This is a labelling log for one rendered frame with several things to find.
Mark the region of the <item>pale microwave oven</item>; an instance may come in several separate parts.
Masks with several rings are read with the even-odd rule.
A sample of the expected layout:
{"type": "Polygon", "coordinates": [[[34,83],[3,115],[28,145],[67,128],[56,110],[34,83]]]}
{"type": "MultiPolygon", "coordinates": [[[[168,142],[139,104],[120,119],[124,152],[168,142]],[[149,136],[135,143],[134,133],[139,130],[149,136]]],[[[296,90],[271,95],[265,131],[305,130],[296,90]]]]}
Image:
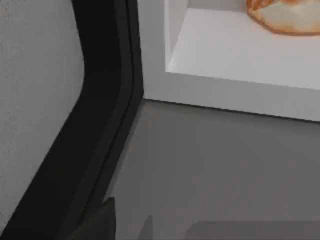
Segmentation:
{"type": "Polygon", "coordinates": [[[269,32],[246,0],[137,0],[148,100],[320,122],[320,36],[269,32]]]}

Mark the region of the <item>brown bread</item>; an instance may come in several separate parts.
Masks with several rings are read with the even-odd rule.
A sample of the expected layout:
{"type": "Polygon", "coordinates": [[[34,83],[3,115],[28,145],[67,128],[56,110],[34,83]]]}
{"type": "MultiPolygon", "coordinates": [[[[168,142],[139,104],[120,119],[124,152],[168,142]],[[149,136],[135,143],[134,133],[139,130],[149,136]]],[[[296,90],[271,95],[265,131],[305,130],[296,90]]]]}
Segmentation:
{"type": "Polygon", "coordinates": [[[320,35],[320,0],[245,0],[247,14],[269,31],[320,35]]]}

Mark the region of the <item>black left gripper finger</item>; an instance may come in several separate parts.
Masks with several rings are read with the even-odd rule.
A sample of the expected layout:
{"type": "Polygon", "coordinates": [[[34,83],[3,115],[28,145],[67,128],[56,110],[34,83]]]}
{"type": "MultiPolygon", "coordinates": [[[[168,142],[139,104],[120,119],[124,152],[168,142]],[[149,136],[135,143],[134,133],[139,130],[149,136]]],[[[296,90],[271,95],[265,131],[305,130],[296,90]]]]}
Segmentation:
{"type": "Polygon", "coordinates": [[[73,240],[116,240],[115,198],[108,198],[101,208],[73,233],[73,240]]]}

